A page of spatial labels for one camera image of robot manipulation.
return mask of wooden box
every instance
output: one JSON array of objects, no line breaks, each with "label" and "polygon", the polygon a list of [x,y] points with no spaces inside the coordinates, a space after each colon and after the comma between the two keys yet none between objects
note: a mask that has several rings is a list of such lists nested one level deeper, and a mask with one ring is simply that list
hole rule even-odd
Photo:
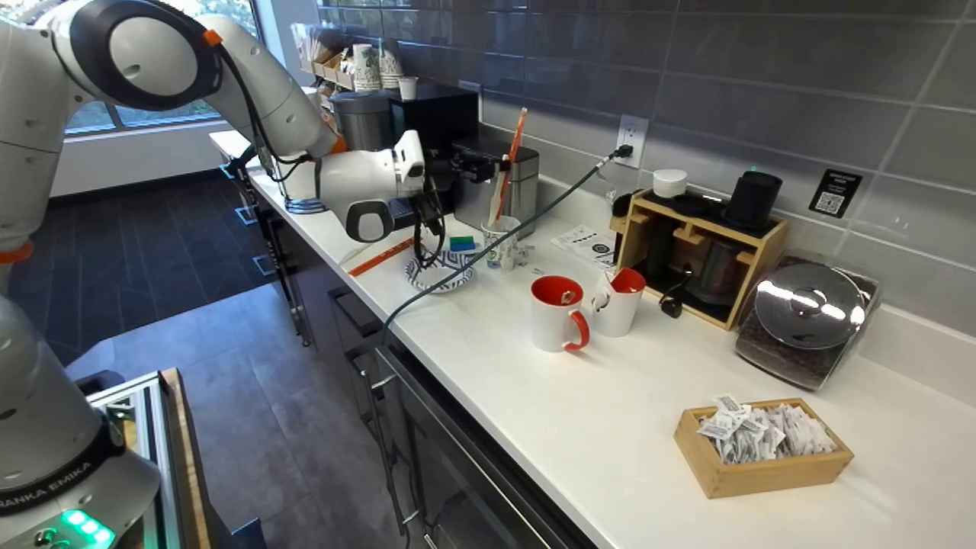
[{"label": "wooden box", "polygon": [[648,292],[673,292],[680,271],[696,271],[699,278],[716,241],[736,246],[737,253],[729,271],[736,294],[725,303],[701,302],[685,289],[680,292],[696,318],[722,328],[736,328],[747,312],[753,282],[776,265],[786,244],[786,222],[782,219],[768,219],[761,232],[737,232],[703,215],[676,214],[653,196],[635,196],[629,215],[612,219],[609,227],[620,235],[617,265],[642,271]]},{"label": "wooden box", "polygon": [[[809,417],[817,417],[811,405],[801,398],[761,398],[749,401],[758,408],[773,408],[776,401],[799,405]],[[676,419],[673,438],[689,459],[701,490],[707,501],[712,498],[736,498],[736,493],[756,493],[756,490],[784,490],[801,483],[830,483],[851,459],[851,447],[823,423],[830,438],[835,443],[831,453],[805,453],[805,458],[776,458],[758,462],[722,462],[712,450],[712,443],[699,433],[699,423],[711,417],[716,408],[685,408]]]}]

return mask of cable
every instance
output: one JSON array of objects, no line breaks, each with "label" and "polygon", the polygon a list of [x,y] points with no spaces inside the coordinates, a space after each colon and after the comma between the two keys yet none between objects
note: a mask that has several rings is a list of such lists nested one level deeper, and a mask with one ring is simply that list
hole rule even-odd
[{"label": "cable", "polygon": [[553,207],[558,207],[563,197],[569,197],[582,184],[588,184],[609,158],[624,158],[632,154],[632,145],[617,145],[607,158],[600,158],[594,166],[588,166],[569,190],[563,190],[554,202],[544,205],[533,215],[527,215],[524,222],[518,222],[514,227],[503,232],[496,241],[492,241],[485,250],[479,250],[475,255],[469,255],[463,265],[458,265],[451,274],[445,274],[442,279],[425,285],[421,292],[414,292],[413,299],[399,302],[399,309],[390,312],[390,318],[383,320],[383,337],[390,336],[392,320],[414,302],[421,302],[425,294],[435,292],[442,282],[461,278],[463,271],[469,271],[481,255],[488,255],[495,246],[499,246],[503,241],[509,241],[512,235],[518,235],[524,225],[533,225],[536,219],[544,219]]},{"label": "cable", "polygon": [[298,165],[314,162],[314,158],[311,158],[311,154],[298,154],[298,158],[281,158],[281,154],[278,154],[278,148],[273,148],[270,141],[269,141],[265,120],[263,120],[263,115],[257,112],[254,95],[249,95],[249,87],[243,86],[243,77],[242,77],[234,58],[232,58],[221,44],[218,44],[218,58],[221,58],[221,64],[234,74],[234,80],[237,80],[237,86],[242,86],[243,109],[248,109],[248,120],[249,120],[249,128],[254,128],[257,145],[260,145],[260,148],[269,148],[278,165],[291,165],[291,171],[284,171],[284,175],[278,175],[278,172],[263,162],[265,172],[269,172],[273,184],[285,184],[285,180],[298,171]]}]

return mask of wall tile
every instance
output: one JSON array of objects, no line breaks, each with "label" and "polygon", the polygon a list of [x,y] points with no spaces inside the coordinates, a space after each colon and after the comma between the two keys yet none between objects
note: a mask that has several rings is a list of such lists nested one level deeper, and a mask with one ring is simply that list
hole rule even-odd
[{"label": "wall tile", "polygon": [[886,171],[976,190],[976,112],[918,109]]},{"label": "wall tile", "polygon": [[579,102],[585,66],[548,58],[481,53],[481,87],[548,102]]},{"label": "wall tile", "polygon": [[399,64],[402,74],[418,74],[421,80],[432,83],[454,83],[458,80],[458,51],[454,49],[435,49],[435,44],[418,44],[418,41],[399,41]]},{"label": "wall tile", "polygon": [[660,74],[585,64],[579,66],[579,80],[569,83],[569,99],[603,112],[632,112],[648,118],[660,80]]},{"label": "wall tile", "polygon": [[805,255],[815,261],[831,261],[831,253],[837,241],[845,237],[845,227],[837,225],[823,225],[805,215],[784,215],[791,222],[786,232],[786,253],[791,255]]},{"label": "wall tile", "polygon": [[527,12],[518,51],[540,58],[569,58],[575,51],[575,17],[575,12]]},{"label": "wall tile", "polygon": [[946,64],[938,66],[936,83],[931,86],[931,102],[951,102],[976,109],[976,23],[963,23],[954,35]]},{"label": "wall tile", "polygon": [[575,12],[575,53],[579,59],[661,66],[670,35],[669,12]]},{"label": "wall tile", "polygon": [[499,12],[451,8],[454,44],[463,51],[503,51],[503,41],[496,38],[503,35],[499,23]]},{"label": "wall tile", "polygon": [[966,0],[683,0],[683,12],[809,12],[958,17]]},{"label": "wall tile", "polygon": [[381,34],[383,12],[378,8],[335,8],[335,12],[345,27],[370,27],[371,34]]},{"label": "wall tile", "polygon": [[554,102],[496,98],[481,99],[481,118],[495,128],[514,128],[518,106],[527,106],[524,135],[554,141],[566,148],[607,154],[617,142],[617,115],[563,109]]},{"label": "wall tile", "polygon": [[872,17],[683,16],[670,69],[914,98],[947,30]]},{"label": "wall tile", "polygon": [[976,336],[976,271],[851,235],[837,265],[878,279],[881,302]]},{"label": "wall tile", "polygon": [[[817,192],[817,184],[826,166],[843,165],[820,165],[795,154],[782,154],[745,142],[716,141],[707,135],[689,135],[676,128],[653,128],[648,132],[648,158],[645,166],[683,166],[689,171],[689,180],[716,192],[733,196],[736,184],[745,171],[768,171],[784,180],[782,196],[773,197],[773,210],[799,214],[799,215],[817,215],[809,210],[811,196]],[[845,219],[835,215],[817,215],[826,225],[845,225]]]},{"label": "wall tile", "polygon": [[383,38],[404,38],[404,41],[454,41],[451,34],[451,12],[435,8],[383,8]]},{"label": "wall tile", "polygon": [[676,0],[454,0],[463,8],[499,12],[669,12]]},{"label": "wall tile", "polygon": [[660,120],[874,166],[906,106],[665,77]]},{"label": "wall tile", "polygon": [[976,267],[976,196],[881,175],[851,225]]}]

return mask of white wall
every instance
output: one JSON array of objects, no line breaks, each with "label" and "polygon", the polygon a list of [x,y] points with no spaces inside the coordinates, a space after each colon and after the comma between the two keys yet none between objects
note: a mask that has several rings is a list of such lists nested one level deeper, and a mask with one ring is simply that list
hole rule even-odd
[{"label": "white wall", "polygon": [[214,171],[218,151],[207,141],[225,120],[72,136],[63,142],[53,196]]},{"label": "white wall", "polygon": [[[291,23],[314,22],[314,0],[257,0],[257,6],[273,58],[284,58],[284,64],[298,83],[311,80],[298,74]],[[225,124],[207,120],[155,132],[69,136],[60,151],[53,196],[76,196],[91,190],[211,171],[218,165],[218,151],[207,141],[207,135],[217,128]]]}]

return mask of coffee mug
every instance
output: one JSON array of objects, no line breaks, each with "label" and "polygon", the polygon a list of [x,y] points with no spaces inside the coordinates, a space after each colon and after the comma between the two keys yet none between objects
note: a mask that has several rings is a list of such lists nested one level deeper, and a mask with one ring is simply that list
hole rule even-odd
[{"label": "coffee mug", "polygon": [[544,350],[579,350],[588,322],[579,312],[582,285],[574,278],[547,274],[530,282],[530,340]]},{"label": "coffee mug", "polygon": [[600,336],[624,336],[635,326],[641,294],[642,294],[642,274],[635,267],[620,267],[612,278],[600,282],[600,292],[591,299],[591,326]]}]

